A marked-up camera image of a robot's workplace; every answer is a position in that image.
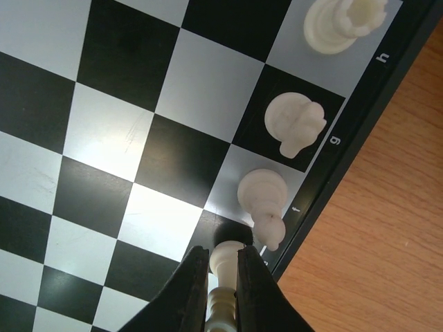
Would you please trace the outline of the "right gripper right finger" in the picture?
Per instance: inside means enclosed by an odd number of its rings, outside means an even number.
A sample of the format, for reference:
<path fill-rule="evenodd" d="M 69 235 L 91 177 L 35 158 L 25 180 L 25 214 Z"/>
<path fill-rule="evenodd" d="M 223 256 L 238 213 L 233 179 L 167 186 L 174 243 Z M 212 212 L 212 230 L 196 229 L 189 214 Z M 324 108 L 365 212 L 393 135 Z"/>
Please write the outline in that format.
<path fill-rule="evenodd" d="M 313 331 L 283 295 L 254 246 L 237 252 L 238 331 Z"/>

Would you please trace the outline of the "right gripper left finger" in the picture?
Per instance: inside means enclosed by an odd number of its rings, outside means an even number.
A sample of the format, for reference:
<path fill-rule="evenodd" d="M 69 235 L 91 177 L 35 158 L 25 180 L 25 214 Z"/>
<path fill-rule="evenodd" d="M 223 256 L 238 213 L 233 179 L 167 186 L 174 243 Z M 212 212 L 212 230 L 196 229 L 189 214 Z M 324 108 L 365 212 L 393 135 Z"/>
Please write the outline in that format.
<path fill-rule="evenodd" d="M 159 294 L 121 331 L 203 331 L 209 250 L 194 246 Z"/>

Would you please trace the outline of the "white bishop chess piece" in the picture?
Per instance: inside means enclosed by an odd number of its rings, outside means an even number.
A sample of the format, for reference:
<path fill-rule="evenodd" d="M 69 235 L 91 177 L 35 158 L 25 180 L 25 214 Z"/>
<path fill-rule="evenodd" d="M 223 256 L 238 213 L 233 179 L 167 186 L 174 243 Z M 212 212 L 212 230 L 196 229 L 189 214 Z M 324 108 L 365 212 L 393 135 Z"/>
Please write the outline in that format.
<path fill-rule="evenodd" d="M 283 177 L 270 169 L 255 169 L 239 182 L 239 204 L 251 215 L 253 234 L 270 251 L 278 249 L 286 234 L 282 209 L 287 196 Z"/>

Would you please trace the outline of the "white knight chess piece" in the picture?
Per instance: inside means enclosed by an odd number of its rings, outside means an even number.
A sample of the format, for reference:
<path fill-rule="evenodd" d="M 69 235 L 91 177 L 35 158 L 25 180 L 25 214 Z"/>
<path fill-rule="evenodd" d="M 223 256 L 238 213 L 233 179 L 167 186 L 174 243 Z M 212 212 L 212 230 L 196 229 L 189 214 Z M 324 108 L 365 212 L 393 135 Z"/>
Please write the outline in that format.
<path fill-rule="evenodd" d="M 280 154 L 295 158 L 313 145 L 327 121 L 323 107 L 301 93 L 282 93 L 272 99 L 264 114 L 269 134 L 280 142 Z"/>

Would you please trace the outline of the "white rook chess piece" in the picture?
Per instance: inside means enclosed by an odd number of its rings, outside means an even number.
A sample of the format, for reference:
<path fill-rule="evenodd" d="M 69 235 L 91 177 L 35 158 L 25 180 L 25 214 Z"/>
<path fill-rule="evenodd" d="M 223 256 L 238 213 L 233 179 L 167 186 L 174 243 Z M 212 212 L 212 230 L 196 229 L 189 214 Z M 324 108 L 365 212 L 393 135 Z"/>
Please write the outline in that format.
<path fill-rule="evenodd" d="M 305 16 L 303 32 L 315 51 L 334 55 L 369 35 L 384 22 L 387 1 L 315 1 Z"/>

